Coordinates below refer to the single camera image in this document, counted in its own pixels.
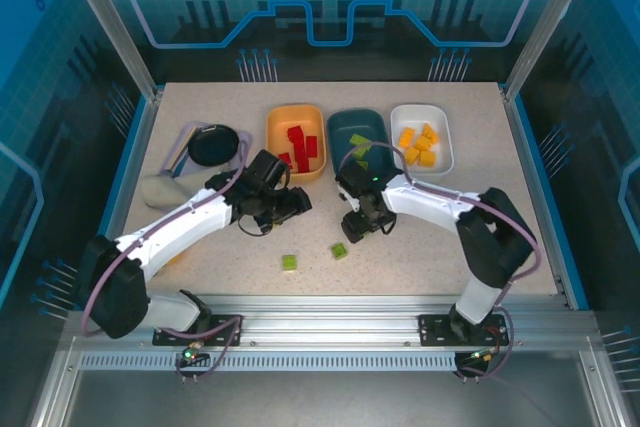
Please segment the lavender tray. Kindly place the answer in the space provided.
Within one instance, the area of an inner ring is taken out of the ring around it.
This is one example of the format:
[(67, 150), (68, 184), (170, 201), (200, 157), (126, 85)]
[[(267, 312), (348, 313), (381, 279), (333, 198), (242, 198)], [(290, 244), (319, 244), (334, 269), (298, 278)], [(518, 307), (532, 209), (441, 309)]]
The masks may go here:
[[(196, 164), (195, 162), (193, 162), (191, 160), (191, 158), (189, 157), (187, 149), (186, 149), (186, 151), (184, 152), (183, 157), (181, 158), (181, 160), (180, 160), (179, 164), (176, 166), (176, 168), (173, 171), (169, 171), (169, 170), (166, 169), (167, 161), (171, 157), (173, 149), (174, 149), (178, 139), (181, 137), (181, 134), (185, 130), (188, 130), (191, 126), (197, 126), (198, 128), (201, 128), (201, 127), (205, 127), (205, 126), (209, 126), (209, 125), (212, 125), (212, 124), (205, 123), (205, 122), (198, 122), (198, 121), (193, 121), (193, 122), (189, 122), (189, 123), (185, 124), (182, 127), (178, 137), (174, 141), (171, 149), (169, 150), (169, 153), (167, 154), (167, 156), (166, 156), (166, 158), (165, 158), (165, 160), (164, 160), (164, 162), (163, 162), (163, 164), (162, 164), (162, 166), (160, 168), (159, 173), (161, 175), (168, 175), (170, 177), (179, 177), (179, 176), (186, 176), (186, 175), (189, 175), (189, 174), (192, 174), (192, 173), (195, 173), (195, 172), (199, 172), (199, 171), (202, 171), (202, 170), (217, 169), (218, 171), (227, 171), (227, 170), (233, 170), (233, 169), (238, 168), (241, 165), (241, 162), (242, 162), (241, 154), (238, 152), (238, 150), (237, 150), (236, 155), (229, 162), (227, 162), (225, 164), (222, 164), (222, 165), (219, 165), (219, 166), (215, 166), (215, 167), (204, 167), (204, 166), (200, 166), (200, 165)], [(251, 144), (252, 144), (252, 136), (251, 136), (251, 134), (249, 132), (246, 132), (246, 131), (243, 131), (243, 130), (236, 130), (236, 129), (234, 129), (234, 130), (239, 135), (239, 139), (240, 139), (239, 147), (240, 147), (241, 143), (244, 143), (244, 152), (247, 153), (248, 150), (251, 147)]]

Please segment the black round plate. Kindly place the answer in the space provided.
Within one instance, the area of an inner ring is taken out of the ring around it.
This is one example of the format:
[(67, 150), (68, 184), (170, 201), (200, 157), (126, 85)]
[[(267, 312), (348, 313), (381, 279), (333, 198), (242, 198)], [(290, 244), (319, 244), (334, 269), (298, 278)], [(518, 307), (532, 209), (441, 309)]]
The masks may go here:
[(222, 124), (198, 128), (187, 144), (193, 162), (204, 167), (215, 167), (229, 162), (239, 147), (238, 133)]

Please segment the orange plastic container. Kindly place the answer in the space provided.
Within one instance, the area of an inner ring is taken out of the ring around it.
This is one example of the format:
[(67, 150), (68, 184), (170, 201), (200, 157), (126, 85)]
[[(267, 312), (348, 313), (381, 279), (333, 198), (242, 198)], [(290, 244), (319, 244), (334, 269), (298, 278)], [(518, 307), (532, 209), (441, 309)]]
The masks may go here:
[[(287, 138), (287, 129), (294, 125), (300, 125), (304, 132), (302, 143), (304, 146), (307, 136), (318, 137), (318, 157), (309, 158), (308, 173), (296, 172), (294, 147), (297, 145), (293, 145)], [(324, 173), (327, 163), (325, 122), (321, 110), (312, 104), (289, 104), (272, 109), (266, 120), (266, 150), (277, 157), (279, 154), (289, 153), (293, 162), (293, 168), (290, 169), (292, 183), (309, 183), (318, 180)]]

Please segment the dark teal plastic container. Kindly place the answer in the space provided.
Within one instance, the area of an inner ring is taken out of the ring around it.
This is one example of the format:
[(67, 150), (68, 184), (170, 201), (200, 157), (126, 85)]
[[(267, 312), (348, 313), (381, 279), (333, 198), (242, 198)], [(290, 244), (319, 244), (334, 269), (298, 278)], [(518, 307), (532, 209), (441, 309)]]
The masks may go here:
[[(341, 110), (327, 120), (327, 134), (334, 173), (337, 174), (345, 155), (353, 149), (349, 140), (353, 134), (366, 137), (370, 142), (389, 143), (383, 117), (376, 111), (366, 108)], [(368, 171), (382, 174), (394, 167), (393, 157), (388, 148), (371, 145), (369, 152), (362, 158), (352, 155), (349, 161), (366, 161)]]

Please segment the white plastic container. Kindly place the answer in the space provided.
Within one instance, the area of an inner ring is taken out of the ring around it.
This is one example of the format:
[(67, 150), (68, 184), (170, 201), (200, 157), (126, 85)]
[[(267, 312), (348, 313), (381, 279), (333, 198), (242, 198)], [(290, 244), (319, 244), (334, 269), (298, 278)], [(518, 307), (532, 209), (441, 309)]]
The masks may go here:
[(449, 132), (449, 124), (445, 112), (437, 106), (430, 104), (403, 104), (395, 107), (390, 114), (391, 139), (393, 145), (402, 154), (394, 154), (394, 163), (398, 168), (402, 167), (404, 151), (398, 147), (398, 139), (404, 128), (412, 128), (415, 135), (411, 146), (415, 140), (422, 135), (423, 125), (429, 123), (438, 132), (439, 143), (431, 147), (431, 151), (437, 155), (437, 163), (433, 168), (421, 167), (418, 163), (408, 165), (410, 174), (417, 179), (437, 182), (448, 174), (454, 166), (454, 157)]

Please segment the wooden stick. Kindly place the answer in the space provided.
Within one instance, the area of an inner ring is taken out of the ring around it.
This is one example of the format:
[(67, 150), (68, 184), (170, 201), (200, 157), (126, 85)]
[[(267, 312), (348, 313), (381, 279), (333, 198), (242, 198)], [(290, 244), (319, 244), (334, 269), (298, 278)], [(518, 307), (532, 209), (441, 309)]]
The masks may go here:
[(197, 126), (191, 126), (188, 130), (185, 130), (182, 134), (181, 137), (178, 139), (171, 157), (169, 158), (169, 160), (167, 161), (166, 164), (166, 169), (169, 171), (173, 171), (176, 166), (179, 164), (181, 158), (184, 155), (184, 152), (187, 149), (188, 143), (190, 141), (190, 139), (192, 138), (192, 136), (194, 135), (194, 133), (198, 130)]

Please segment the beige cloth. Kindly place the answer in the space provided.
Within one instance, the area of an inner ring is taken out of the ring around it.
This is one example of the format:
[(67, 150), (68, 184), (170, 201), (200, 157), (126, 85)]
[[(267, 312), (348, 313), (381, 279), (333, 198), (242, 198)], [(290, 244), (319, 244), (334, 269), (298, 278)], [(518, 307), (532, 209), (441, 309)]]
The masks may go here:
[(148, 176), (141, 181), (142, 197), (150, 208), (171, 211), (191, 199), (210, 177), (210, 170), (179, 177)]

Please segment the aluminium frame rail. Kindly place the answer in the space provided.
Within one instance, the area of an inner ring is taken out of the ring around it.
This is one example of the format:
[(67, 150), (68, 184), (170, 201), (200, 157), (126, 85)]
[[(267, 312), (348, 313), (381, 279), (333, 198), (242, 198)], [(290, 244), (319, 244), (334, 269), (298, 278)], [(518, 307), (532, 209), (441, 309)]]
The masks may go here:
[[(418, 317), (445, 314), (455, 296), (206, 295), (219, 314), (243, 317), (242, 351), (417, 351)], [(514, 352), (602, 348), (595, 316), (560, 295), (516, 294), (504, 304)]]

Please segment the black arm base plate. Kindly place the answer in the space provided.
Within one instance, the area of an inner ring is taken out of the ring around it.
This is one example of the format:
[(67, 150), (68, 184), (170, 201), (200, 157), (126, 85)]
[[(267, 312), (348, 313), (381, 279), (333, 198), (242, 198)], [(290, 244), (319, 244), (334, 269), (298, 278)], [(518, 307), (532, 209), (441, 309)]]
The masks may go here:
[(213, 314), (208, 320), (199, 319), (186, 332), (174, 333), (167, 329), (156, 329), (152, 344), (161, 347), (187, 347), (193, 342), (203, 341), (205, 347), (224, 347), (240, 344), (244, 318), (238, 315)]
[(490, 314), (481, 324), (452, 325), (448, 314), (425, 314), (417, 318), (422, 347), (506, 347), (510, 343), (506, 319)]

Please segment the aluminium frame post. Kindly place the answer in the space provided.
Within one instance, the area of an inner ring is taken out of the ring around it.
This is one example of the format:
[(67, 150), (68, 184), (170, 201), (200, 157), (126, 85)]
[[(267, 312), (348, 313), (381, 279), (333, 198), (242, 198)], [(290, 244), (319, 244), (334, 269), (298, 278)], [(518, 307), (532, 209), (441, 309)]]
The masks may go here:
[(150, 102), (158, 89), (112, 0), (86, 0), (141, 95)]
[(547, 2), (507, 78), (503, 88), (503, 100), (506, 104), (515, 101), (572, 1), (549, 0)]

